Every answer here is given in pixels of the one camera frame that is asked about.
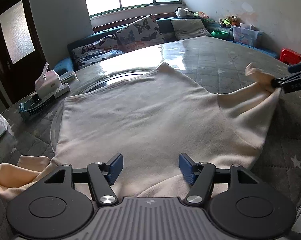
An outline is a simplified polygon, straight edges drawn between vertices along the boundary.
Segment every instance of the brown wooden door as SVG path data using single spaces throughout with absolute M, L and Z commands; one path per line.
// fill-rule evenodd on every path
M 35 90 L 45 62 L 29 0 L 0 0 L 0 79 L 12 103 Z

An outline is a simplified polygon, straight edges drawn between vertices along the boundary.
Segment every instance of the window sill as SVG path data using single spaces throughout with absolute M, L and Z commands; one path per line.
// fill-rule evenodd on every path
M 154 5 L 142 5 L 134 8 L 122 9 L 114 12 L 109 12 L 101 15 L 97 15 L 91 18 L 92 28 L 96 28 L 101 25 L 109 24 L 112 22 L 150 15 L 150 14 L 162 14 L 172 13 L 177 7 L 185 7 L 184 3 L 172 3 L 172 4 L 154 4 Z

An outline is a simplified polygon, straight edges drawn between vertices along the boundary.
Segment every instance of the metal screw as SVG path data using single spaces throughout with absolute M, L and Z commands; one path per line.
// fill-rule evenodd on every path
M 193 196 L 187 197 L 186 200 L 187 200 L 189 203 L 199 203 L 199 202 L 203 201 L 203 198 L 200 197 L 200 196 L 193 195 Z
M 113 203 L 115 200 L 116 200 L 116 198 L 114 196 L 110 196 L 110 195 L 105 195 L 100 198 L 100 201 L 105 204 Z

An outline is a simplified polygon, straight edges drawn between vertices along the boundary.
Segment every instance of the table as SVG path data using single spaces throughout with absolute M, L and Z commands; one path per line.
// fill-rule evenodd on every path
M 69 83 L 71 92 L 58 98 L 47 111 L 30 121 L 22 120 L 18 113 L 19 102 L 4 111 L 2 114 L 12 132 L 7 132 L 0 139 L 0 163 L 16 165 L 20 155 L 52 158 L 62 103 L 66 96 L 92 90 L 97 82 L 114 75 L 151 71 L 162 61 L 211 93 L 230 93 L 251 84 L 244 70 L 252 61 L 277 78 L 288 75 L 284 63 L 258 51 L 212 37 L 187 39 L 133 51 L 77 71 L 77 79 Z M 298 208 L 301 206 L 301 163 L 294 160 L 301 161 L 301 91 L 281 95 L 263 152 L 252 168 L 257 176 L 285 194 Z M 0 199 L 2 240 L 12 237 L 5 217 L 6 206 L 7 203 Z

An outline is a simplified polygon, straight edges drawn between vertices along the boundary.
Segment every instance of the green bowl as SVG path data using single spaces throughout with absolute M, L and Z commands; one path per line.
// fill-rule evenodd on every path
M 223 32 L 223 31 L 213 31 L 212 36 L 218 39 L 227 39 L 228 37 L 228 32 Z

